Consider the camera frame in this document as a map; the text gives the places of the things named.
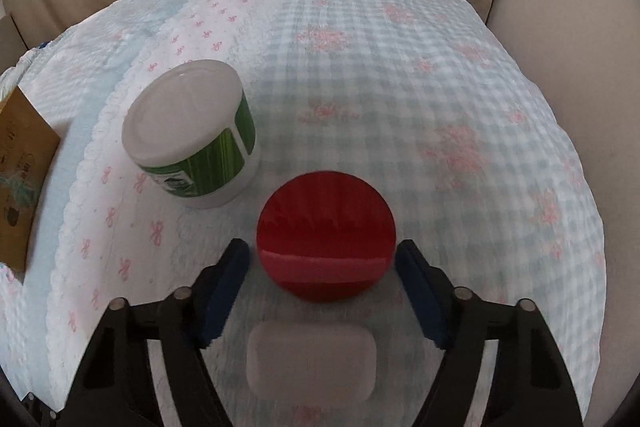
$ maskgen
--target green label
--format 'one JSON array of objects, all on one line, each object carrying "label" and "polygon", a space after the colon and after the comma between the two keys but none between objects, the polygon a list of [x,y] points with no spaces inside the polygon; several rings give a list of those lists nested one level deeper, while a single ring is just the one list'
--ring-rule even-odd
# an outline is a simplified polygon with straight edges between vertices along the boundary
[{"label": "green label", "polygon": [[205,196],[231,181],[244,158],[230,129],[186,160],[166,167],[140,166],[167,192],[181,198]]},{"label": "green label", "polygon": [[246,103],[244,91],[242,92],[240,106],[236,111],[236,128],[242,138],[242,142],[244,142],[246,153],[251,154],[254,151],[255,146],[255,125],[254,119],[251,117],[249,104]]}]

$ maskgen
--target metal screw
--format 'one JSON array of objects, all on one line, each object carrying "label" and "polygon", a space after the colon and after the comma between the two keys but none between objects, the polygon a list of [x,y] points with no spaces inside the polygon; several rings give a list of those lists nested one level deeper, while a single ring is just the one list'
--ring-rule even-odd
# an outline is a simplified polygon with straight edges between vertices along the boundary
[{"label": "metal screw", "polygon": [[109,303],[109,309],[116,312],[124,308],[127,301],[123,297],[116,297]]},{"label": "metal screw", "polygon": [[518,304],[526,312],[536,311],[536,303],[531,299],[522,299]]},{"label": "metal screw", "polygon": [[471,297],[474,296],[474,293],[466,286],[458,286],[453,290],[453,295],[455,295],[461,301],[468,301]]},{"label": "metal screw", "polygon": [[189,288],[188,286],[180,286],[174,291],[174,297],[178,301],[184,301],[185,299],[188,299],[189,297],[191,297],[191,288]]}]

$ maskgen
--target red bowl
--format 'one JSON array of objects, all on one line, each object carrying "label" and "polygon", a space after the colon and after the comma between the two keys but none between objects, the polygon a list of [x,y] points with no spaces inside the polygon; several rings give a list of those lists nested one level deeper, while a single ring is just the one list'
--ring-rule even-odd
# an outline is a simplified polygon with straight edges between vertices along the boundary
[{"label": "red bowl", "polygon": [[353,297],[384,275],[396,226],[367,182],[343,172],[311,172],[269,198],[256,243],[276,284],[302,299],[328,302]]}]

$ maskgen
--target plastic container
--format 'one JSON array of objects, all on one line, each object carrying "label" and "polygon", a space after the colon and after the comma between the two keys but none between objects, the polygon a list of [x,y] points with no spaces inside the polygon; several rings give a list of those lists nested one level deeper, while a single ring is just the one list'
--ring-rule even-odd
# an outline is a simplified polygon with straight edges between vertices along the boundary
[{"label": "plastic container", "polygon": [[156,78],[129,108],[122,145],[158,185],[194,208],[235,198],[260,159],[240,77],[218,60],[187,62]]}]

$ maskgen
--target pink flower pattern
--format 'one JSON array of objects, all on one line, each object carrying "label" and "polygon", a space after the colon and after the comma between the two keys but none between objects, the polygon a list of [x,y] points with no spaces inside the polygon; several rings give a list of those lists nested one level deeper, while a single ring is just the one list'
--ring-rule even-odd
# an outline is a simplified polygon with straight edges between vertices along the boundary
[{"label": "pink flower pattern", "polygon": [[100,181],[102,182],[102,185],[106,185],[107,182],[109,181],[109,174],[111,174],[111,167],[107,167],[102,172],[102,177],[100,178]]},{"label": "pink flower pattern", "polygon": [[131,260],[123,259],[120,257],[120,268],[118,269],[118,276],[122,279],[123,282],[126,282],[129,279],[129,268],[131,268]]},{"label": "pink flower pattern", "polygon": [[82,248],[80,249],[80,253],[82,254],[82,258],[86,259],[89,257],[89,248],[91,247],[91,239],[85,239],[82,242]]},{"label": "pink flower pattern", "polygon": [[561,161],[567,178],[569,179],[569,184],[576,192],[581,192],[586,182],[584,180],[584,174],[582,174],[579,158],[562,156]]},{"label": "pink flower pattern", "polygon": [[313,0],[312,4],[316,7],[324,7],[329,5],[329,0]]},{"label": "pink flower pattern", "polygon": [[142,189],[144,188],[146,181],[146,172],[139,172],[136,176],[136,182],[133,185],[133,190],[135,190],[138,194],[142,194]]},{"label": "pink flower pattern", "polygon": [[562,257],[562,245],[560,245],[558,241],[552,243],[551,255],[553,255],[558,260]]},{"label": "pink flower pattern", "polygon": [[434,69],[435,67],[433,66],[433,64],[426,58],[421,57],[414,62],[415,73],[430,74],[433,73]]},{"label": "pink flower pattern", "polygon": [[94,310],[98,311],[98,298],[100,297],[100,293],[98,292],[98,289],[96,288],[94,290],[94,296],[91,299],[91,304],[92,307],[94,308]]},{"label": "pink flower pattern", "polygon": [[409,10],[389,2],[382,3],[382,11],[395,23],[411,22],[415,19]]},{"label": "pink flower pattern", "polygon": [[468,125],[447,125],[436,130],[437,148],[424,148],[425,158],[435,159],[442,170],[444,188],[461,188],[466,180],[478,178],[487,160],[480,152],[476,132]]},{"label": "pink flower pattern", "polygon": [[531,198],[536,202],[536,210],[533,216],[542,230],[550,234],[547,243],[548,252],[555,259],[560,260],[564,249],[564,235],[562,233],[562,212],[558,203],[558,195],[552,188],[530,191]]},{"label": "pink flower pattern", "polygon": [[545,225],[553,225],[558,222],[562,214],[558,205],[558,195],[552,188],[546,188],[540,194],[533,194],[538,203],[537,219]]},{"label": "pink flower pattern", "polygon": [[509,120],[511,123],[519,125],[526,130],[530,130],[531,126],[529,124],[529,117],[524,113],[520,108],[513,108],[509,111]]},{"label": "pink flower pattern", "polygon": [[460,52],[465,58],[471,62],[478,63],[483,68],[489,68],[494,64],[494,56],[486,49],[469,42],[460,42],[454,44],[453,48]]},{"label": "pink flower pattern", "polygon": [[114,206],[110,206],[107,209],[107,218],[104,220],[105,223],[107,223],[107,227],[109,229],[113,228],[113,218],[116,215],[116,209]]},{"label": "pink flower pattern", "polygon": [[306,124],[325,124],[329,121],[357,120],[360,117],[356,112],[351,112],[347,107],[338,107],[332,103],[310,103],[298,121]]},{"label": "pink flower pattern", "polygon": [[149,241],[152,241],[156,247],[160,247],[162,245],[162,230],[164,229],[164,223],[162,221],[151,221],[151,237],[149,237]]},{"label": "pink flower pattern", "polygon": [[69,327],[74,333],[78,331],[78,327],[76,326],[76,312],[69,312]]},{"label": "pink flower pattern", "polygon": [[347,47],[347,35],[328,27],[309,26],[305,33],[296,35],[296,40],[306,42],[312,52],[338,52]]}]

